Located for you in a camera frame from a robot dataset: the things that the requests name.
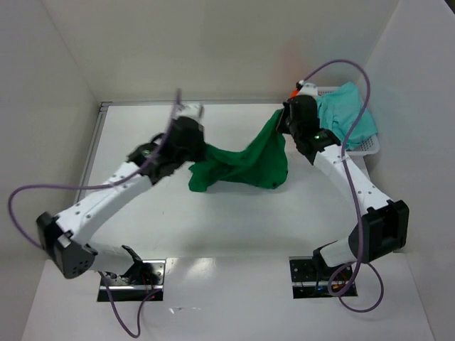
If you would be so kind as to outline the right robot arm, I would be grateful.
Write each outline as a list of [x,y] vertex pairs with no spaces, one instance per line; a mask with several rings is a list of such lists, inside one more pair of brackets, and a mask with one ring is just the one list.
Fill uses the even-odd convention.
[[290,135],[296,149],[352,201],[358,223],[345,238],[314,250],[316,268],[336,268],[360,261],[367,264],[406,244],[410,209],[381,192],[342,152],[336,135],[321,128],[316,100],[297,95],[284,103],[277,131]]

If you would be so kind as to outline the green t shirt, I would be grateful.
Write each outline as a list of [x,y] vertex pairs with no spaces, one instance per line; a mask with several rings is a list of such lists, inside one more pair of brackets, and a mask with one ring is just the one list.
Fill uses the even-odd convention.
[[288,176],[285,138],[277,131],[282,111],[278,109],[258,135],[242,151],[227,151],[210,144],[205,160],[194,163],[189,190],[204,193],[219,181],[276,189]]

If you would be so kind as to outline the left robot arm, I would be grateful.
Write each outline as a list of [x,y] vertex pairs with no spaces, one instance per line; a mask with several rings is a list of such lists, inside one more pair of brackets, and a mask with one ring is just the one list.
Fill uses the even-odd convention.
[[44,212],[36,224],[41,245],[66,279],[88,270],[123,276],[134,282],[151,266],[127,245],[111,247],[92,241],[95,232],[135,197],[172,175],[186,162],[200,161],[204,130],[198,117],[179,116],[168,130],[139,145],[101,190],[55,216]]

